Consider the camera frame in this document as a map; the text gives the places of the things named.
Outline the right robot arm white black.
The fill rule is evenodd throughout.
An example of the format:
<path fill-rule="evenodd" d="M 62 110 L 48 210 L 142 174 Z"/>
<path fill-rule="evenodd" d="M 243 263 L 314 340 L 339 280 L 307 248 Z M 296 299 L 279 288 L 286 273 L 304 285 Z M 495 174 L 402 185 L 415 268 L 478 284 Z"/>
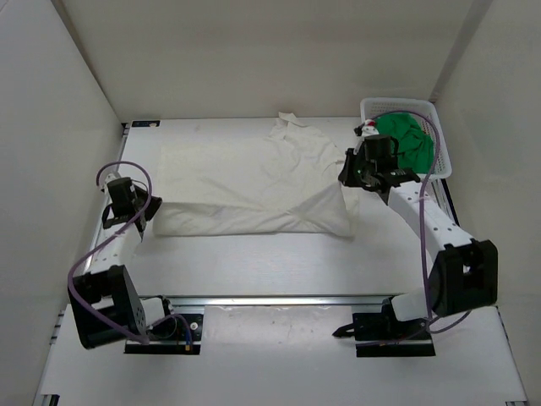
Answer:
<path fill-rule="evenodd" d="M 498 250 L 461 229 L 425 192 L 428 180 L 400 168 L 398 143 L 389 135 L 362 137 L 346 153 L 339 175 L 350 188 L 376 193 L 415 232 L 420 242 L 423 286 L 390 300 L 380 330 L 398 338 L 413 320 L 447 317 L 494 305 L 498 293 Z"/>

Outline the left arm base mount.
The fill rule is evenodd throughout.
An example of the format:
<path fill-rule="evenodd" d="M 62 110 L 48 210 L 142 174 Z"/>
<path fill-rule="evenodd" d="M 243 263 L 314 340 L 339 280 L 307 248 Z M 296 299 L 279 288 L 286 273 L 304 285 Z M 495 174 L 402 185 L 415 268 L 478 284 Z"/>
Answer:
<path fill-rule="evenodd" d="M 183 304 L 163 295 L 141 300 L 146 317 L 148 345 L 127 340 L 124 353 L 130 355 L 199 355 L 204 332 L 202 305 Z"/>

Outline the white t shirt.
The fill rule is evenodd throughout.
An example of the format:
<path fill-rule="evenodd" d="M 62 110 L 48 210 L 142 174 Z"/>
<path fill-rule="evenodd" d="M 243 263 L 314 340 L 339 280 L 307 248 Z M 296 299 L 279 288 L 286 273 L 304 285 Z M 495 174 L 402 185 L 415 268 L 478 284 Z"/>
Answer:
<path fill-rule="evenodd" d="M 354 236 L 358 196 L 338 174 L 345 156 L 329 136 L 282 113 L 247 140 L 175 141 L 161 148 L 153 190 L 159 237 L 257 233 Z"/>

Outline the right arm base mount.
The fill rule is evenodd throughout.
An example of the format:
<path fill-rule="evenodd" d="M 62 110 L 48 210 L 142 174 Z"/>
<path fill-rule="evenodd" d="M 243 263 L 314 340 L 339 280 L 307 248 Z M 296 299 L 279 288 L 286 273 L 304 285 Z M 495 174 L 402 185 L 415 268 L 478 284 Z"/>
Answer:
<path fill-rule="evenodd" d="M 399 321 L 391 300 L 384 299 L 379 312 L 355 312 L 352 322 L 338 327 L 332 337 L 353 338 L 357 358 L 416 358 L 435 356 L 425 319 Z"/>

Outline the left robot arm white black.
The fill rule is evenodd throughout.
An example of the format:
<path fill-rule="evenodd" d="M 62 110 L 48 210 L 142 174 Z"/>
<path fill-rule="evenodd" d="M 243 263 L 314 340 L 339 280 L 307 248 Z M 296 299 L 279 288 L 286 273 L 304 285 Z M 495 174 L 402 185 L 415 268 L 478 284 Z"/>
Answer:
<path fill-rule="evenodd" d="M 113 241 L 92 255 L 90 267 L 73 278 L 68 291 L 79 340 L 86 349 L 145 336 L 145 311 L 128 263 L 162 203 L 130 177 L 108 181 L 105 191 L 110 203 L 101 215 L 101 231 L 104 239 Z"/>

